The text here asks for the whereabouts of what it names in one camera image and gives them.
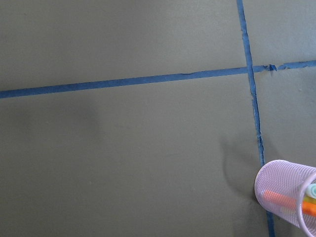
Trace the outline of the yellow highlighter pen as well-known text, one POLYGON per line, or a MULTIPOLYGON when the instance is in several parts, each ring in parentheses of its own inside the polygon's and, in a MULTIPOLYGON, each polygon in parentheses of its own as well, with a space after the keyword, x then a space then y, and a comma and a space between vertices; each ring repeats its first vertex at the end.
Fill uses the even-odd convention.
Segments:
POLYGON ((304 201, 305 201, 305 202, 309 202, 309 203, 316 204, 316 199, 315 199, 315 198, 312 198, 312 197, 309 197, 309 196, 305 196, 305 197, 304 197, 304 201))

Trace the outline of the green highlighter pen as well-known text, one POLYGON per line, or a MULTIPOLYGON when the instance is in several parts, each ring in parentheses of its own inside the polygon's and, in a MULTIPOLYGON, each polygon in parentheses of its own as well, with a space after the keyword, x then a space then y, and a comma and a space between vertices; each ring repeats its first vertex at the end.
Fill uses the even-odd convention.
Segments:
POLYGON ((316 183, 309 184, 305 193, 307 196, 316 199, 316 183))

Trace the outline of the orange highlighter pen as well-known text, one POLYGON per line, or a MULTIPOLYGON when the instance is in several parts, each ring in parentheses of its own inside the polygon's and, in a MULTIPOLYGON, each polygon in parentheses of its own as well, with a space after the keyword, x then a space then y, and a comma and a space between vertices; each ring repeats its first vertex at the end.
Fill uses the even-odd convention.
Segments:
MULTIPOLYGON (((276 204, 278 206, 282 206, 285 208, 288 208, 289 210, 295 210, 296 209, 296 199, 275 193, 269 190, 265 190, 263 194, 264 200, 276 204)), ((315 217, 316 216, 316 204, 305 202, 303 200, 302 202, 302 212, 303 214, 307 214, 309 216, 315 217)))

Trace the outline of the pink mesh pen holder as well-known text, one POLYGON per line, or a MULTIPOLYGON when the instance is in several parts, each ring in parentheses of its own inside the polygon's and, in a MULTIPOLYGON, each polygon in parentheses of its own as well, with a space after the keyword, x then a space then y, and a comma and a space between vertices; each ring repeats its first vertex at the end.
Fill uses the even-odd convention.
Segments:
POLYGON ((316 217, 303 214, 302 202, 309 184, 316 183, 316 169, 285 160, 273 160, 257 173, 254 182, 255 196, 268 212, 300 228, 307 236, 316 235, 316 217), (296 199, 296 209, 270 203, 263 198, 265 190, 296 199))

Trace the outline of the blue tape strip crosswise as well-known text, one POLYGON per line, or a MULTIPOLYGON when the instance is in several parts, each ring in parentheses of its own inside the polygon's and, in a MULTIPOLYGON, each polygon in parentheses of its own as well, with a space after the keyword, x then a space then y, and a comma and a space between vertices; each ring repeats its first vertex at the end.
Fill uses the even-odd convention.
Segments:
POLYGON ((247 73, 247 68, 240 67, 240 68, 228 68, 228 69, 218 69, 218 70, 210 70, 210 71, 200 71, 200 72, 194 72, 194 73, 190 73, 190 74, 170 74, 170 75, 159 75, 159 76, 138 77, 138 78, 81 82, 81 83, 71 83, 71 84, 62 84, 62 85, 52 85, 52 86, 43 86, 43 87, 6 90, 6 91, 0 92, 0 97, 1 97, 1 99, 4 99, 4 98, 42 95, 42 94, 53 94, 53 93, 62 93, 62 92, 90 90, 90 89, 149 84, 149 83, 158 83, 158 82, 169 82, 169 81, 202 79, 202 78, 212 78, 212 77, 230 76, 230 75, 241 75, 241 74, 246 74, 246 73, 247 73))

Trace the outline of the blue tape strip lengthwise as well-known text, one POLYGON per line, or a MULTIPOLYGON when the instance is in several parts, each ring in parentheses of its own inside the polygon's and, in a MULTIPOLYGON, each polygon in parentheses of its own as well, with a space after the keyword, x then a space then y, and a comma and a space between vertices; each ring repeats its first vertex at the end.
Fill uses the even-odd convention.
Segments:
POLYGON ((251 47, 249 36, 247 32, 247 22, 244 13, 244 5, 242 0, 237 0, 237 9, 238 9, 238 17, 239 23, 242 31, 242 41, 244 47, 244 54, 246 59, 246 67, 247 67, 247 75, 250 87, 250 93, 252 96, 252 108, 254 114, 254 123, 256 129, 256 137, 257 137, 257 145, 258 145, 258 152, 259 152, 259 161, 260 166, 263 167, 266 163, 265 155, 264 155, 264 142, 261 133, 261 121, 260 121, 260 114, 259 114, 259 107, 257 101, 257 90, 256 90, 256 82, 253 70, 253 60, 251 55, 251 47))

